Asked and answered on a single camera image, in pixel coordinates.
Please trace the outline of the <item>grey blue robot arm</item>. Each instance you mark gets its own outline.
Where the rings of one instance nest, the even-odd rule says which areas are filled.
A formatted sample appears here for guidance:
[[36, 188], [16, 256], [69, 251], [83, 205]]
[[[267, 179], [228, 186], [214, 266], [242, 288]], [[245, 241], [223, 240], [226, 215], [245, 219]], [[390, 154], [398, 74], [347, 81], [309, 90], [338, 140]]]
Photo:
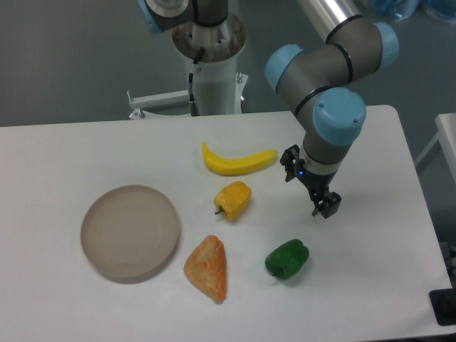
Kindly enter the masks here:
[[[367, 21], [352, 1], [302, 1], [304, 13], [324, 46], [307, 53], [295, 44], [276, 50], [265, 77], [305, 131], [301, 145], [285, 150], [280, 163], [286, 179], [308, 190], [314, 213], [335, 214], [341, 196], [329, 185], [366, 119], [362, 98], [349, 83], [392, 64], [399, 43], [387, 24]], [[226, 1], [140, 1], [153, 33], [172, 32], [185, 60], [185, 98], [193, 116], [232, 114], [237, 56], [247, 33]]]

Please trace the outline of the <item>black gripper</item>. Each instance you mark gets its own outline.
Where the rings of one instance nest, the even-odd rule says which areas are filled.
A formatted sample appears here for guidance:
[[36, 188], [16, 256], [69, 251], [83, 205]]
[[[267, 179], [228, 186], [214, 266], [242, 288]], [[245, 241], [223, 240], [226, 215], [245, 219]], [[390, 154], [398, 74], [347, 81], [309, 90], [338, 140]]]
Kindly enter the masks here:
[[298, 145], [292, 145], [285, 149], [279, 162], [284, 167], [285, 182], [298, 179], [309, 191], [311, 201], [314, 204], [312, 216], [320, 214], [323, 218], [329, 218], [337, 213], [341, 203], [341, 196], [329, 190], [329, 185], [336, 172], [327, 175], [316, 174], [311, 171], [308, 162], [299, 157]]

